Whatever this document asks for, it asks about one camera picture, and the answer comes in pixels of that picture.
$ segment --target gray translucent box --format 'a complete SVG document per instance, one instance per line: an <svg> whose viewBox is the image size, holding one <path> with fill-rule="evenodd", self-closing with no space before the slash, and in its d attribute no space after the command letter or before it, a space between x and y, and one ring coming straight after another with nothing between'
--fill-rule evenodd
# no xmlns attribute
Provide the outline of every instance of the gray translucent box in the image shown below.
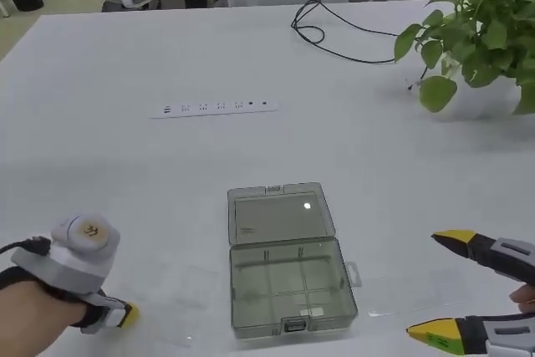
<svg viewBox="0 0 535 357"><path fill-rule="evenodd" d="M238 338L351 325L357 306L319 183L230 190L228 234Z"/></svg>

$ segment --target sticker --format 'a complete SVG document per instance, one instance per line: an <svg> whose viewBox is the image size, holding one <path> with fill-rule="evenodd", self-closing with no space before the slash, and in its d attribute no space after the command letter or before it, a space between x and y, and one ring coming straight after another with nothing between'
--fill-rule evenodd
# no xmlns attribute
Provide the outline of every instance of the sticker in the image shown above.
<svg viewBox="0 0 535 357"><path fill-rule="evenodd" d="M448 339L438 334L427 334L427 344L450 354L464 355L461 339Z"/></svg>
<svg viewBox="0 0 535 357"><path fill-rule="evenodd" d="M92 242L105 242L109 236L107 227L102 226L100 222L90 219L78 223L76 233L88 238Z"/></svg>

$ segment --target white table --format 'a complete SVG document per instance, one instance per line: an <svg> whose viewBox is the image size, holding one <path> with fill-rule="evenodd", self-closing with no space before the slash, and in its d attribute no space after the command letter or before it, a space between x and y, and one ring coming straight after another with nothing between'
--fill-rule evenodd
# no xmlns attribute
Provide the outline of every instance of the white table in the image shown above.
<svg viewBox="0 0 535 357"><path fill-rule="evenodd" d="M334 10L399 32L430 12L424 4ZM434 356L404 325L515 312L507 299L514 282L429 236L466 227L535 240L535 121L435 121L405 89L405 79L420 75L418 56L369 66L323 54L289 28L296 8L47 16L0 63L2 243L47 232L75 212L104 213L122 235L104 289L134 297L144 316L122 338L69 329L44 356ZM392 54L392 38L322 13L309 21L343 53ZM166 102L249 97L276 100L280 110L149 120ZM361 315L341 335L238 342L230 325L227 190L306 181L322 183L344 258L359 265ZM6 256L1 261L8 265ZM370 279L443 268L458 273L464 303L385 320L367 315L359 294ZM173 301L188 269L203 273L211 296L195 309ZM159 321L157 311L165 313Z"/></svg>

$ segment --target power strip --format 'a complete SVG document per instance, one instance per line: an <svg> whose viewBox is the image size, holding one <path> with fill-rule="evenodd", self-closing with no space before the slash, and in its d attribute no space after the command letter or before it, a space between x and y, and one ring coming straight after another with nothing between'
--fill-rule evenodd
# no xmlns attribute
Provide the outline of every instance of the power strip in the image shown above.
<svg viewBox="0 0 535 357"><path fill-rule="evenodd" d="M275 112L277 102L268 100L233 100L231 102L185 102L168 104L160 108L153 119L170 119L206 115L233 115L236 113Z"/></svg>

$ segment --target black cable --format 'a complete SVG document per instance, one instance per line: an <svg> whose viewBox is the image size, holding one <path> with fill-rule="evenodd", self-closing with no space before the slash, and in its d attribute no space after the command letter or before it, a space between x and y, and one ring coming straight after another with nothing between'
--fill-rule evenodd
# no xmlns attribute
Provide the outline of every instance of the black cable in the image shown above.
<svg viewBox="0 0 535 357"><path fill-rule="evenodd" d="M0 248L0 255L14 248L20 247L28 252L41 256L48 255L50 251L50 240L46 237L33 237L22 242L12 242L5 247Z"/></svg>
<svg viewBox="0 0 535 357"><path fill-rule="evenodd" d="M305 12L305 9L308 7L308 6L311 6L313 5L311 8L309 8L306 12ZM307 15L309 13L311 13L317 6L321 6L322 8L324 8L325 10L327 10L329 13L331 13L332 15L334 15L336 18L338 18L339 20L342 20L344 23L350 25L351 27L353 28L357 28L359 29L360 31L364 31L366 33L377 33L378 35L386 35L386 36L389 36L389 37L397 37L397 34L395 33L385 33L385 32L382 32L382 31L375 31L374 29L368 29L368 28L363 28L363 27L360 27L356 24L353 24L351 22L349 22L348 20L346 20L345 18L341 17L340 15L338 15L337 13L333 12L330 8L328 8L327 6L324 5L324 3L321 1L321 0L309 0L308 2L306 2L303 6L301 6L299 8L299 10L295 13L295 16L293 17L293 21L292 21L292 24L290 25L290 27L292 27L292 29L304 40L304 42L306 43L310 43L311 45L313 45L315 48L318 48L318 49L321 49L323 50L324 52L327 52L328 54L333 54L334 56L338 56L342 59L346 59L346 60L350 60L352 62L357 62L357 63L366 63L366 64L387 64L387 63L391 63L394 61L394 59L387 59L387 60L363 60L363 59L356 59L356 58L351 58L350 56L346 56L344 54L339 54L338 52L334 52L333 50L330 50L330 49L327 49L323 46L321 46L320 44L325 40L325 37L326 37L326 33L325 31L323 31L320 27L317 27L315 25L299 25L299 23L305 18L307 17ZM315 29L316 31L319 31L320 34L321 34L321 38L318 39L318 40L313 40L309 37L307 37L302 31L305 30L305 29Z"/></svg>
<svg viewBox="0 0 535 357"><path fill-rule="evenodd" d="M17 247L22 247L25 244L25 242L12 242L11 244L8 244L5 247L0 248L0 254L4 254L5 252L9 250L13 250Z"/></svg>

